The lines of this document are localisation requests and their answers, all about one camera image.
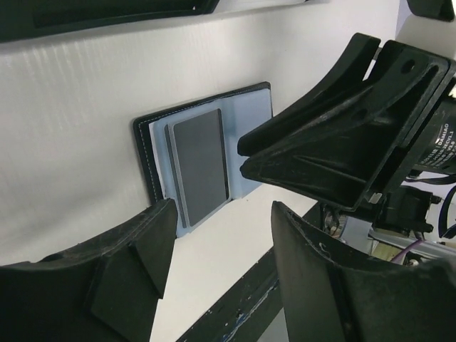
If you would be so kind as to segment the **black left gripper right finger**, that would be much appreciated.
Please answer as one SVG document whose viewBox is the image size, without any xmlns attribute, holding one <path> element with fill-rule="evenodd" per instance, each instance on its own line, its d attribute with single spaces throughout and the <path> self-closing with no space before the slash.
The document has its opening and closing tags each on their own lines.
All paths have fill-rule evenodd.
<svg viewBox="0 0 456 342">
<path fill-rule="evenodd" d="M 453 341 L 455 260 L 406 267 L 364 254 L 282 202 L 271 233 L 290 341 Z"/>
</svg>

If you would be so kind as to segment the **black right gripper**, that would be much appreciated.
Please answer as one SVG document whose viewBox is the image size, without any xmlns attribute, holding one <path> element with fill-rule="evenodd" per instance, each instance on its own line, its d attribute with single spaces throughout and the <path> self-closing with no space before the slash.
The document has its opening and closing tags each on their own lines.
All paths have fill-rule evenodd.
<svg viewBox="0 0 456 342">
<path fill-rule="evenodd" d="M 238 142 L 240 170 L 344 210 L 373 228 L 448 232 L 444 200 L 415 183 L 455 183 L 455 64 L 356 33 L 307 94 Z"/>
</svg>

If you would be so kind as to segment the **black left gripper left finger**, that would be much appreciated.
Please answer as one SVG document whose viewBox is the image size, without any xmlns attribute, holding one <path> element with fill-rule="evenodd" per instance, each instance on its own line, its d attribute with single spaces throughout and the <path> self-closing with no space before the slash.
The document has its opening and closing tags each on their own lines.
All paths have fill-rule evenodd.
<svg viewBox="0 0 456 342">
<path fill-rule="evenodd" d="M 3 266 L 1 339 L 148 341 L 176 228 L 176 204 L 163 199 L 74 247 Z"/>
</svg>

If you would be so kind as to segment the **black leather card holder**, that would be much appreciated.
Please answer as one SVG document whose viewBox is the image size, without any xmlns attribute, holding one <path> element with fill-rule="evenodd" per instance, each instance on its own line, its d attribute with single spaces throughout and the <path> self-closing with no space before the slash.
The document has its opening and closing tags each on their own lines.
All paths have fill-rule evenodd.
<svg viewBox="0 0 456 342">
<path fill-rule="evenodd" d="M 175 201 L 177 237 L 260 186 L 242 176 L 237 145 L 271 117 L 271 85 L 261 82 L 134 119 L 150 203 Z"/>
</svg>

